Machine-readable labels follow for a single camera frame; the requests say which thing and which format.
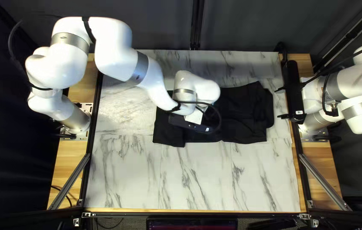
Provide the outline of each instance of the wire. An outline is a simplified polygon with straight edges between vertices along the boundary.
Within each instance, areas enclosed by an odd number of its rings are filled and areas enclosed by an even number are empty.
[[[14,50],[12,50],[12,40],[15,35],[15,31],[21,26],[22,20],[20,20],[18,23],[15,24],[15,26],[11,29],[11,32],[8,36],[8,53],[11,56],[11,61],[15,65],[15,67],[22,73],[22,75],[26,76],[26,81],[28,86],[34,87],[36,89],[42,90],[42,91],[50,91],[52,88],[40,88],[32,84],[32,82],[29,81],[28,75],[26,74],[24,68],[22,67],[21,63],[16,59]]]
[[[60,188],[58,188],[58,187],[56,187],[56,186],[53,186],[53,185],[51,185],[51,188],[54,188],[54,189],[56,189],[56,190],[61,191]],[[68,197],[67,195],[66,195],[66,199],[67,199],[67,201],[69,201],[70,207],[73,207],[73,206],[72,206],[72,202],[70,201],[70,199],[69,199],[69,197]]]
[[[53,133],[52,134],[55,137],[58,138],[70,138],[70,139],[76,139],[76,134],[67,134],[67,133]]]
[[[198,106],[196,106],[195,108],[202,113],[205,119],[208,120],[208,116],[205,114],[205,112],[202,109],[200,109]]]
[[[209,131],[209,132],[201,132],[201,131],[196,131],[196,132],[210,134],[210,133],[216,132],[221,127],[221,125],[222,125],[222,116],[219,113],[218,109],[215,108],[215,106],[211,105],[210,103],[206,103],[206,102],[182,102],[182,101],[177,101],[177,100],[175,100],[175,101],[178,102],[178,103],[182,103],[182,104],[203,104],[203,105],[207,105],[207,106],[211,107],[217,113],[217,115],[219,117],[219,123],[218,123],[218,126],[216,128],[214,128],[212,131]]]
[[[362,54],[362,50],[360,50],[360,51],[356,52],[355,54],[353,54],[353,55],[345,58],[344,60],[340,61],[339,63],[333,65],[331,68],[328,68],[328,69],[326,69],[326,70],[321,70],[321,71],[318,72],[315,76],[313,76],[313,77],[310,78],[309,80],[303,82],[303,83],[302,83],[302,88],[303,88],[304,86],[306,86],[307,84],[309,84],[310,82],[312,82],[313,80],[315,80],[316,78],[318,78],[319,76],[321,76],[321,75],[326,75],[327,73],[332,72],[334,69],[336,69],[337,67],[339,67],[339,66],[340,66],[341,64],[343,64],[345,61],[350,60],[351,58],[353,58],[353,57],[355,57],[355,56],[357,56],[357,55],[360,55],[360,54]]]
[[[325,114],[328,115],[328,111],[326,110],[326,104],[325,104],[325,99],[326,99],[326,87],[327,87],[327,82],[328,82],[328,78],[330,77],[330,74],[327,75],[326,79],[324,80],[324,84],[323,84],[323,95],[321,96],[321,104],[323,105],[323,111]]]
[[[58,229],[57,229],[57,230],[61,230],[61,229],[62,229],[62,225],[63,225],[63,221],[61,221],[61,222],[59,223],[59,226],[58,226]]]
[[[124,220],[124,218],[121,218],[121,220],[118,222],[118,224],[116,224],[116,225],[113,226],[113,227],[105,227],[105,226],[99,224],[99,222],[97,221],[97,218],[95,218],[95,220],[96,220],[96,228],[97,228],[97,229],[98,229],[98,226],[103,227],[103,228],[105,228],[105,229],[113,229],[113,228],[117,227],[117,226]]]

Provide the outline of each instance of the white marble tile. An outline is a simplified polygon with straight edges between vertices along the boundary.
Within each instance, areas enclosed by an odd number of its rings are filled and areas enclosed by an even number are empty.
[[[275,52],[225,51],[225,60],[228,87],[244,86],[257,79],[281,78],[279,55]]]
[[[88,207],[299,211],[287,112],[276,53],[140,50],[157,60],[168,90],[178,70],[221,87],[259,80],[273,94],[267,142],[152,143],[156,106],[138,87],[105,77],[98,112]]]
[[[85,206],[158,208],[161,146],[152,136],[97,134]]]
[[[142,88],[104,76],[96,133],[153,135],[156,108]]]
[[[231,144],[235,210],[299,212],[290,139]]]
[[[163,145],[159,207],[233,210],[230,143]]]

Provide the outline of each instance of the cable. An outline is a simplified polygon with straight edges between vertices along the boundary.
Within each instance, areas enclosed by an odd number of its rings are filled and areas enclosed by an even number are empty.
[[[76,134],[67,134],[67,133],[53,133],[52,134],[55,137],[58,138],[70,138],[70,139],[76,139]]]
[[[11,32],[8,36],[8,53],[11,56],[11,61],[15,65],[15,67],[24,75],[26,76],[27,84],[30,87],[34,87],[36,89],[42,90],[42,91],[50,91],[52,88],[40,88],[38,86],[35,86],[29,81],[28,75],[26,74],[24,68],[22,67],[21,63],[16,59],[14,51],[12,50],[12,39],[14,38],[15,31],[20,27],[22,23],[22,20],[20,20],[18,23],[15,24],[15,26],[11,29]]]
[[[105,227],[105,226],[99,224],[99,222],[97,221],[97,218],[95,218],[95,220],[96,220],[96,228],[97,228],[97,229],[98,229],[98,226],[103,227],[103,228],[105,228],[105,229],[113,229],[113,228],[117,227],[117,226],[124,220],[124,218],[121,218],[121,220],[118,222],[118,224],[116,224],[116,225],[113,226],[113,227]]]
[[[310,82],[312,82],[313,80],[315,80],[316,78],[318,78],[319,76],[321,76],[321,75],[326,75],[327,73],[332,72],[334,69],[336,69],[337,67],[339,67],[339,66],[340,66],[342,63],[344,63],[345,61],[347,61],[347,60],[349,60],[349,59],[351,59],[351,58],[353,58],[353,57],[355,57],[355,56],[357,56],[357,55],[360,55],[360,54],[362,54],[362,50],[360,50],[360,51],[356,52],[355,54],[353,54],[353,55],[345,58],[344,60],[340,61],[339,63],[337,63],[337,64],[335,64],[335,65],[333,65],[333,66],[332,66],[331,68],[329,68],[329,69],[321,70],[321,71],[318,72],[315,76],[313,76],[313,77],[310,78],[309,80],[303,82],[303,83],[302,83],[302,88],[303,88],[304,86],[306,86],[307,84],[309,84]]]
[[[61,222],[59,223],[59,226],[58,226],[58,229],[57,229],[57,230],[61,230],[61,229],[62,229],[62,225],[63,225],[63,221],[61,221]]]
[[[197,133],[206,133],[206,134],[210,134],[210,133],[214,133],[216,132],[220,127],[221,127],[221,124],[222,124],[222,116],[221,114],[219,113],[218,109],[215,108],[215,106],[211,105],[210,103],[206,103],[206,102],[182,102],[182,101],[177,101],[177,100],[174,100],[178,103],[182,103],[182,104],[203,104],[203,105],[207,105],[209,107],[211,107],[218,115],[219,117],[219,123],[218,123],[218,126],[216,128],[214,128],[212,131],[210,132],[201,132],[201,131],[196,131]]]
[[[61,191],[60,188],[58,188],[58,187],[56,187],[56,186],[53,186],[53,185],[51,185],[51,188],[54,188],[54,189],[56,189],[56,190]],[[68,197],[67,195],[66,195],[66,199],[67,199],[67,201],[69,201],[70,207],[73,207],[73,206],[72,206],[72,202],[70,201],[70,199],[69,199],[69,197]]]
[[[198,106],[196,106],[195,108],[202,113],[205,119],[208,120],[208,116],[205,114],[205,112],[202,109],[200,109]]]

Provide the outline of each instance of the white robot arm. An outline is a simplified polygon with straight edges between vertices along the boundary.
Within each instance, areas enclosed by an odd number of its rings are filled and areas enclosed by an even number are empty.
[[[132,32],[127,24],[112,18],[90,17],[88,25],[97,41],[95,63],[102,73],[145,89],[150,99],[165,111],[179,115],[194,112],[195,104],[180,104],[169,97],[157,61],[131,48]],[[33,88],[28,98],[30,108],[54,118],[72,133],[85,131],[90,118],[61,90],[82,79],[90,44],[81,17],[62,18],[54,26],[51,46],[38,48],[25,61],[31,83],[52,89]],[[219,95],[219,86],[214,81],[188,71],[179,71],[175,76],[173,98],[177,101],[211,104]]]
[[[327,81],[325,103],[338,104],[338,117],[331,117],[321,110],[323,82],[327,76],[307,84],[302,91],[306,119],[299,128],[313,134],[334,122],[345,119],[353,133],[362,134],[362,54],[354,57],[354,66],[330,74]]]

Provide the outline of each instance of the black curtain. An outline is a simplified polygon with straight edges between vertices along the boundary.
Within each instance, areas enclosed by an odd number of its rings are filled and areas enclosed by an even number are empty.
[[[30,87],[10,61],[7,38],[15,22],[0,8],[0,214],[44,210],[58,139],[49,117],[27,105]],[[14,52],[25,60],[36,48],[21,31]]]

